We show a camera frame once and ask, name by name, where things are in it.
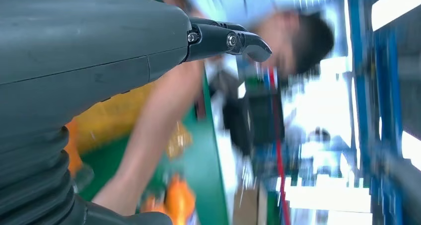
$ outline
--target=blue metal frame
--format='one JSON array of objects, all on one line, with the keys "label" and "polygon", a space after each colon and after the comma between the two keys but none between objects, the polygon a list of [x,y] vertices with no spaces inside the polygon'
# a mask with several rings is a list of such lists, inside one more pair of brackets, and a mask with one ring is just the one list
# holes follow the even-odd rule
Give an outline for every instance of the blue metal frame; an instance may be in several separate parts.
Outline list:
[{"label": "blue metal frame", "polygon": [[370,163],[377,153],[373,150],[381,151],[387,150],[393,156],[402,158],[402,119],[401,119],[401,101],[399,95],[399,81],[398,81],[398,52],[396,44],[396,35],[392,29],[381,29],[371,34],[369,32],[362,34],[361,25],[364,20],[366,11],[364,2],[370,0],[348,0],[350,8],[350,22],[351,22],[351,41],[353,51],[354,72],[360,72],[361,67],[369,64],[365,59],[365,53],[374,48],[375,63],[376,63],[376,79],[377,92],[379,100],[379,111],[382,118],[382,138],[376,145],[369,146],[370,138],[377,138],[373,130],[370,130],[370,123],[368,118],[368,110],[371,105],[368,105],[368,98],[366,95],[366,87],[371,86],[366,83],[365,75],[355,75],[355,91],[357,97],[357,110],[359,122],[359,141],[361,149],[362,169],[365,173],[369,173],[371,177],[371,196],[376,204],[381,202],[383,223],[385,225],[401,225],[403,224],[402,217],[402,199],[400,191],[396,189],[393,181],[391,181],[385,174],[371,174]]}]

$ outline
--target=black hair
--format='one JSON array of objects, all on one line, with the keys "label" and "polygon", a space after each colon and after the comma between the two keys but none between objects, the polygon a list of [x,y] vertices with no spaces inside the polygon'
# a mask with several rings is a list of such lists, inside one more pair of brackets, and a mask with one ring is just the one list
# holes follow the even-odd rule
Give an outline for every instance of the black hair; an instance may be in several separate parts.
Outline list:
[{"label": "black hair", "polygon": [[303,74],[326,57],[334,44],[333,32],[318,14],[299,15],[299,30],[292,38],[295,73]]}]

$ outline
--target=green workbench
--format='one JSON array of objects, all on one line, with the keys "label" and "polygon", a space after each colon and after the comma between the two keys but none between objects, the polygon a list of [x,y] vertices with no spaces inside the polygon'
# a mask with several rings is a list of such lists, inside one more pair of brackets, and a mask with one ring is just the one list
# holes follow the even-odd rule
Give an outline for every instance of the green workbench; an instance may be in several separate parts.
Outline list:
[{"label": "green workbench", "polygon": [[[211,101],[207,82],[204,83],[207,118],[198,122],[191,110],[183,122],[193,136],[193,144],[183,155],[169,161],[164,156],[149,182],[149,188],[161,186],[166,171],[182,170],[196,194],[196,210],[202,225],[229,225],[219,156],[213,129]],[[128,135],[82,155],[82,160],[94,170],[95,177],[81,196],[92,200],[95,194],[116,172],[128,142]]]}]

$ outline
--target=light blue shirt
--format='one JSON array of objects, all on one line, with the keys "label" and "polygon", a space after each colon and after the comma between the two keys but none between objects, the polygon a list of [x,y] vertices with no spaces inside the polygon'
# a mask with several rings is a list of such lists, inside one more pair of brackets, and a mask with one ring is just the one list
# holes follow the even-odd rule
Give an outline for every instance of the light blue shirt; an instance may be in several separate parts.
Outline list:
[{"label": "light blue shirt", "polygon": [[227,21],[250,27],[276,9],[298,9],[318,0],[188,0],[193,7],[215,21]]},{"label": "light blue shirt", "polygon": [[250,26],[275,9],[274,0],[188,0],[193,7],[215,21]]}]

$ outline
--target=fluorescent light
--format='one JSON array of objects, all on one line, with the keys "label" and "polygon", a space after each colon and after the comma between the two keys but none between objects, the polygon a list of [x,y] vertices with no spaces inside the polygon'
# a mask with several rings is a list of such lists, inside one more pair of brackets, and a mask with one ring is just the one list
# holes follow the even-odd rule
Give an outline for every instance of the fluorescent light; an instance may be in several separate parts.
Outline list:
[{"label": "fluorescent light", "polygon": [[421,4],[421,0],[378,0],[371,8],[371,25],[378,30]]},{"label": "fluorescent light", "polygon": [[292,209],[335,210],[370,213],[371,196],[361,188],[285,188],[286,200]]},{"label": "fluorescent light", "polygon": [[327,225],[371,225],[373,223],[373,214],[370,213],[352,213],[342,211],[329,211]]},{"label": "fluorescent light", "polygon": [[237,89],[238,99],[243,98],[246,95],[246,83],[243,82]]},{"label": "fluorescent light", "polygon": [[347,60],[348,58],[346,56],[321,60],[320,74],[323,76],[332,76],[349,71],[347,66]]},{"label": "fluorescent light", "polygon": [[[382,120],[379,118],[379,133],[380,139],[382,139]],[[413,135],[402,131],[402,157],[410,159],[414,167],[421,170],[421,141]]]}]

